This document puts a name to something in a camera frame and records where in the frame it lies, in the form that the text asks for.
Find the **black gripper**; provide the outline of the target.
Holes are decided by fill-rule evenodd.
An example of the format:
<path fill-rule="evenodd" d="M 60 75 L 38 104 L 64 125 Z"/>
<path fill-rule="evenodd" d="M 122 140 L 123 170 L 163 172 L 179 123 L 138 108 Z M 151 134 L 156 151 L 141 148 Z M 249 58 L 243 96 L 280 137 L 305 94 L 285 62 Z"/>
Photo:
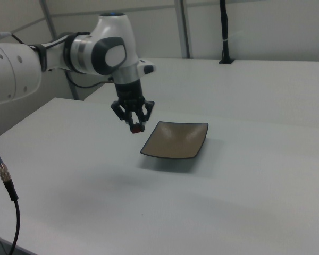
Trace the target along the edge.
<path fill-rule="evenodd" d="M 135 125 L 132 119 L 132 113 L 123 110 L 122 107 L 139 107 L 137 110 L 137 117 L 139 120 L 140 131 L 145 130 L 145 123 L 150 119 L 154 101 L 146 101 L 143 93 L 140 79 L 126 84 L 115 84 L 118 100 L 111 104 L 111 109 L 117 117 L 125 121 L 131 132 L 135 131 Z"/>

